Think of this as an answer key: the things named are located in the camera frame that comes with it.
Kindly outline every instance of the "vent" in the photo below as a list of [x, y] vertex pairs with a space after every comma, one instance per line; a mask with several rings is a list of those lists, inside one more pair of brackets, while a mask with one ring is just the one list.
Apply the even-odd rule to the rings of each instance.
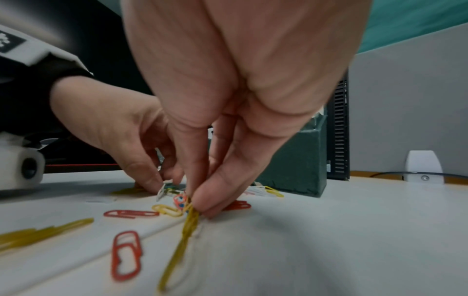
[[327, 178], [350, 178], [350, 128], [348, 73], [338, 83], [327, 104]]

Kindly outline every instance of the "teal curtain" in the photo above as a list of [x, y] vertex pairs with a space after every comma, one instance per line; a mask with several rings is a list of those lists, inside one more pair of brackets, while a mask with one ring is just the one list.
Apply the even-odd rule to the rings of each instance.
[[359, 52], [466, 22], [468, 0], [374, 0]]

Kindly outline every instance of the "white panel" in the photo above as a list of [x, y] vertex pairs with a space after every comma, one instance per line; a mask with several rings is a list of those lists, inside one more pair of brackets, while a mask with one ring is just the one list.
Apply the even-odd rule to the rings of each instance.
[[468, 175], [468, 24], [359, 54], [350, 68], [351, 169], [401, 171], [433, 150]]

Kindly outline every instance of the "hand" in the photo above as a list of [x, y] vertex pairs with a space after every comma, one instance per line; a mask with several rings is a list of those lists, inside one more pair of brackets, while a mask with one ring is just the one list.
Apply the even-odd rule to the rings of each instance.
[[[167, 118], [156, 97], [86, 77], [57, 81], [50, 105], [61, 123], [80, 140], [109, 153], [138, 184], [157, 193], [173, 175], [176, 152], [167, 132]], [[160, 165], [158, 148], [165, 159]]]
[[123, 1], [130, 47], [168, 114], [196, 209], [212, 217], [239, 197], [326, 103], [370, 2]]

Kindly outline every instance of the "dark green container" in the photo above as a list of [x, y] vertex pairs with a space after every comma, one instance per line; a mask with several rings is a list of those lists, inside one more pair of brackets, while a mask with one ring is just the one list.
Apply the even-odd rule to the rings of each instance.
[[318, 114], [281, 147], [257, 178], [279, 191], [320, 197], [327, 186], [327, 116]]

